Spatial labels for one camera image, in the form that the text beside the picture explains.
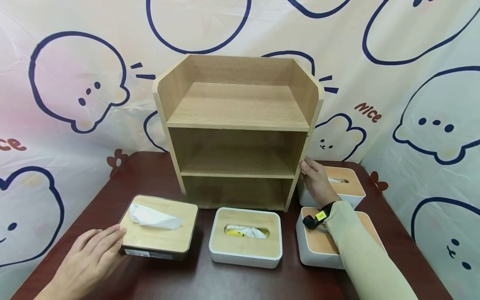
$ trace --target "smartwatch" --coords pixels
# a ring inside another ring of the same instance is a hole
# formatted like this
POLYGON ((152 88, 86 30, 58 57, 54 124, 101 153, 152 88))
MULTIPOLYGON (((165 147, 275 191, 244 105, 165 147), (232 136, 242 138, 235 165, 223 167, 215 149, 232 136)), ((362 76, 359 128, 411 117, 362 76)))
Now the smartwatch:
POLYGON ((305 218, 303 218, 302 223, 305 225, 306 228, 310 230, 316 229, 320 224, 324 222, 326 218, 328 218, 335 202, 336 201, 330 202, 329 204, 322 207, 322 209, 320 209, 320 211, 315 216, 306 216, 305 218))

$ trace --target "small red flower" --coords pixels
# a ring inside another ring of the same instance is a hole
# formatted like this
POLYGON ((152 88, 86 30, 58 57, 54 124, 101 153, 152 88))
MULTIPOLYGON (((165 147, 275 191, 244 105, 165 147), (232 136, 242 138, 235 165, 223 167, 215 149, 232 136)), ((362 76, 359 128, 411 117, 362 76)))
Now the small red flower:
POLYGON ((388 189, 388 183, 386 183, 385 181, 378 181, 377 171, 373 171, 372 174, 370 175, 370 178, 373 180, 373 182, 381 192, 388 189))
POLYGON ((114 157, 107 157, 107 164, 112 167, 112 171, 110 172, 110 178, 112 178, 113 174, 117 172, 120 166, 127 160, 128 154, 123 154, 122 149, 115 150, 114 157))

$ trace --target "yellow label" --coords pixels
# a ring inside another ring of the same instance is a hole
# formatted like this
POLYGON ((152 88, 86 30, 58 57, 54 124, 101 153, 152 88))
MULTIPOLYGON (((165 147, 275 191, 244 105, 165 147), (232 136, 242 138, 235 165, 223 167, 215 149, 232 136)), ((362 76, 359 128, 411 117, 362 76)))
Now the yellow label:
POLYGON ((327 214, 324 211, 321 211, 315 215, 317 220, 322 221, 323 219, 327 218, 327 214))

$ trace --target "wooden shelf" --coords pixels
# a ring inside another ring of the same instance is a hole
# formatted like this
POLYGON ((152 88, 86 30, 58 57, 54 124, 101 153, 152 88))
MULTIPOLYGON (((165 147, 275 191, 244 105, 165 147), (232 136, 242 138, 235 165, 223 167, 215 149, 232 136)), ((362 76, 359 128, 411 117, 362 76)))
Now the wooden shelf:
POLYGON ((187 201, 288 210, 324 97, 297 61, 189 54, 153 94, 187 201))
POLYGON ((288 86, 194 82, 168 127, 307 132, 288 86))
POLYGON ((285 178, 295 169, 269 148, 215 148, 201 150, 180 168, 182 176, 285 178))
POLYGON ((184 176, 187 201, 199 208, 283 210, 293 180, 184 176))

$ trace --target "wooden lid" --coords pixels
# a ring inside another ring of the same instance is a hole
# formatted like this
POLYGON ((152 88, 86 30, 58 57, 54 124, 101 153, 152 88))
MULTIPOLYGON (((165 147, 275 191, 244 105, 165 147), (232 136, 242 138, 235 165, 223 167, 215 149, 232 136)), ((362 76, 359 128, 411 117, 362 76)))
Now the wooden lid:
POLYGON ((330 182, 330 185, 337 194, 365 197, 365 191, 363 190, 354 170, 348 168, 325 167, 325 172, 329 178, 346 181, 330 182))
POLYGON ((280 259, 282 256, 280 217, 271 212, 219 208, 210 237, 210 251, 280 259), (266 239, 231 236, 225 233, 227 225, 266 228, 270 235, 266 239))
MULTIPOLYGON (((303 207, 301 209, 302 219, 308 215, 314 216, 319 211, 320 210, 318 208, 303 207)), ((378 236, 375 227, 373 227, 370 217, 368 217, 368 215, 363 212, 356 213, 365 229, 367 229, 368 233, 370 233, 372 238, 380 245, 380 247, 382 247, 383 250, 385 250, 385 247, 380 241, 380 237, 378 236)), ((332 236, 325 228, 318 227, 315 230, 309 230, 308 228, 304 227, 304 229, 307 236, 308 247, 312 252, 340 255, 332 236)))
POLYGON ((129 207, 120 221, 120 226, 127 229, 123 237, 123 246, 178 253, 188 251, 197 219, 196 205, 145 195, 135 196, 131 204, 133 203, 181 218, 183 222, 179 228, 173 230, 140 226, 130 218, 129 207))

